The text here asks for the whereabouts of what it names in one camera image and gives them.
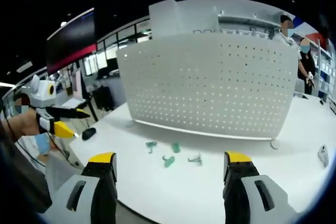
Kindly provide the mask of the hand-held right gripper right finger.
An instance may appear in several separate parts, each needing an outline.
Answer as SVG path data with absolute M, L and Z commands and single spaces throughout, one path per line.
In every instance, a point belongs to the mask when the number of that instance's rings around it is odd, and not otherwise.
M 294 223 L 298 216 L 288 194 L 242 153 L 224 154 L 223 200 L 226 223 Z

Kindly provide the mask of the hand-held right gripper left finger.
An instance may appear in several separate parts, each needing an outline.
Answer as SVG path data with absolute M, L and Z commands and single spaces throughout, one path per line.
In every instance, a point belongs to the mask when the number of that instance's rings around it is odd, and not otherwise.
M 45 179 L 51 205 L 40 216 L 46 223 L 116 222 L 116 153 L 95 155 L 82 170 L 51 156 Z

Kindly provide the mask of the person's left hand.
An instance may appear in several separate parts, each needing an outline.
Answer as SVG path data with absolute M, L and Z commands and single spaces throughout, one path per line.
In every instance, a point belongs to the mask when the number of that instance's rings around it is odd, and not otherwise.
M 22 114 L 23 118 L 23 135 L 34 136 L 40 134 L 39 124 L 37 122 L 37 113 L 35 110 L 29 108 Z

